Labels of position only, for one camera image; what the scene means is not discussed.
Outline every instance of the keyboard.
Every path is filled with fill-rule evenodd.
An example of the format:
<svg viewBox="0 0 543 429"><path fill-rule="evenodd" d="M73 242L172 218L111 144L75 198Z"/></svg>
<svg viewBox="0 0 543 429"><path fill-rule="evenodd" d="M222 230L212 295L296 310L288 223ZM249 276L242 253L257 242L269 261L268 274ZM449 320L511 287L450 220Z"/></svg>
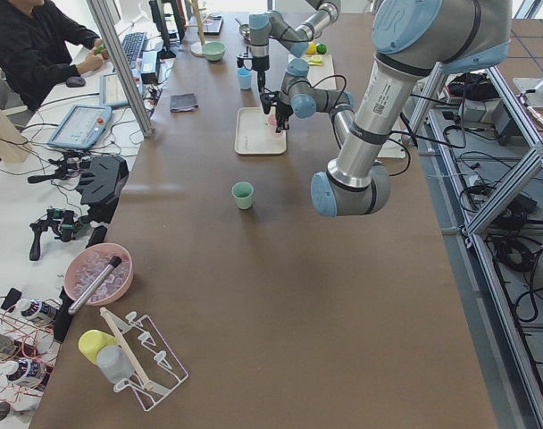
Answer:
<svg viewBox="0 0 543 429"><path fill-rule="evenodd" d="M131 69L137 67L137 59L142 55L145 44L146 33L141 32L129 33L122 40L122 49L125 51L125 56Z"/></svg>

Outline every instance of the white desk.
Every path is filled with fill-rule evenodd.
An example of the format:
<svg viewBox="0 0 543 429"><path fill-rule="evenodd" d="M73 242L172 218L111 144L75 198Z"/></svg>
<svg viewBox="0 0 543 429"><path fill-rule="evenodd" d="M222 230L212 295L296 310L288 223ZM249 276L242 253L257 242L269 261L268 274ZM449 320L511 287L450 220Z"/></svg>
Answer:
<svg viewBox="0 0 543 429"><path fill-rule="evenodd" d="M140 31L146 25L150 28L150 23L141 20L129 31ZM161 40L152 36L152 33L149 33L149 38L151 38L151 42L148 49L154 47ZM86 49L82 49L74 63L81 62L87 52ZM171 64L172 60L163 63L159 81L162 82L166 79ZM90 94L99 92L100 76L112 71L112 63L106 62L99 71L83 76L87 82L84 87L67 88L65 84L55 86L39 111L31 118L29 125L58 124L73 105L98 105L99 96ZM54 102L66 97L75 98ZM43 125L28 128L23 132L23 135L32 141L33 150L42 159L59 159L61 157L60 153L45 145L54 129L55 126ZM107 125L102 138L91 148L91 153L96 156L99 154L122 155L131 169L142 142L143 135L138 124L134 121L130 109L118 108L113 110L113 118ZM69 189L69 191L64 191L67 197L60 193L59 189L50 181L28 184L27 178L30 175L54 172L54 166L47 163L44 163L44 166L46 167L45 172L38 171L41 168L41 163L33 155L29 155L22 164L0 163L0 169L11 173L0 171L0 297L5 296L10 288L15 288L22 292L23 298L57 299L69 263L87 245L88 237L93 231L93 228L84 228L78 234L77 239L69 243L55 240L51 231L44 232L41 236L41 258L37 262L29 261L29 249L33 241L33 233L29 224L44 215L48 207L72 209L77 214L82 209L83 215L88 210L87 206L80 205L81 195L74 190L78 183L76 178L68 181L56 181L57 184ZM5 330L0 324L0 331ZM2 376L0 376L0 384L5 385ZM21 397L21 400L14 405L16 408L27 408L37 401L39 398ZM23 427L27 427L27 425L16 418L7 418L0 422L0 429Z"/></svg>

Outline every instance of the robotic arm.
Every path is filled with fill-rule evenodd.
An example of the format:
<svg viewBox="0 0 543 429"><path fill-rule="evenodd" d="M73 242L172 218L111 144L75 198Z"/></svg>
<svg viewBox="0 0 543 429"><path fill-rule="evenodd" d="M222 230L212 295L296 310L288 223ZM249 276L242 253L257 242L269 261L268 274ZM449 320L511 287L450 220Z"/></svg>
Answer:
<svg viewBox="0 0 543 429"><path fill-rule="evenodd" d="M321 30L338 17L335 2L308 3L317 6L318 12L298 27L295 34L288 29L274 30L273 23L282 20L274 12L266 14L271 24L271 29L266 30L268 37L292 43L284 46L296 56L304 52L294 43L300 40L297 37L310 40L310 35L316 37L317 29ZM385 167L377 161L377 155L416 81L428 76L436 62L442 63L446 74L471 72L501 63L509 51L511 16L511 0L386 0L375 18L372 33L377 49L375 64L356 114L351 96L339 91L336 91L337 101L322 104L325 99L333 98L305 84L302 60L290 63L278 94L278 125L285 124L285 116L289 115L289 108L282 104L289 106L298 117L307 117L315 110L328 112L336 138L343 142L338 157L328 163L327 171L316 173L312 179L313 206L321 215L367 215L386 204L390 195L389 177ZM254 18L254 24L260 19ZM257 31L257 27L267 28L259 25L254 30ZM267 50L260 35L252 39L254 42L256 63L256 57L264 59ZM269 68L269 59L262 61L264 71L265 67ZM259 75L260 69L256 69L255 63L254 69ZM258 85L261 94L264 84L263 78L262 86Z"/></svg>

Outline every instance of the black shirt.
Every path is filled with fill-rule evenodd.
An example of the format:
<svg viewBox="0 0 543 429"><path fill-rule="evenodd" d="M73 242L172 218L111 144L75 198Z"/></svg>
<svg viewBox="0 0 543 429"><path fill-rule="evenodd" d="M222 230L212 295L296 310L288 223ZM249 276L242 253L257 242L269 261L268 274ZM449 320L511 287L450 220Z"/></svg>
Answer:
<svg viewBox="0 0 543 429"><path fill-rule="evenodd" d="M99 36L62 13L54 2L22 13L0 0L0 66L12 89L31 109L39 108L54 85L79 76L65 41L91 49Z"/></svg>

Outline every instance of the person's hand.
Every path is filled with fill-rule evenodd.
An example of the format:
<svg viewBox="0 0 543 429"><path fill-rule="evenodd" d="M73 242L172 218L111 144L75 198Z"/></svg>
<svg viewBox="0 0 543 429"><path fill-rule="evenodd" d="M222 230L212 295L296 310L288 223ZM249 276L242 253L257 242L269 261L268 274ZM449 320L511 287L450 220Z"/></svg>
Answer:
<svg viewBox="0 0 543 429"><path fill-rule="evenodd" d="M93 55L93 53L87 54L85 61L81 64L77 64L77 71L79 74L92 72L93 70L99 70L103 67L104 59L101 55Z"/></svg>
<svg viewBox="0 0 543 429"><path fill-rule="evenodd" d="M93 55L96 54L96 50L104 43L104 41L101 39L101 38L96 38L95 39L95 42L93 43L93 49L91 49L91 53ZM109 59L109 53L107 52L107 48L101 50L101 52L99 52L99 54L105 59L105 60L108 60Z"/></svg>

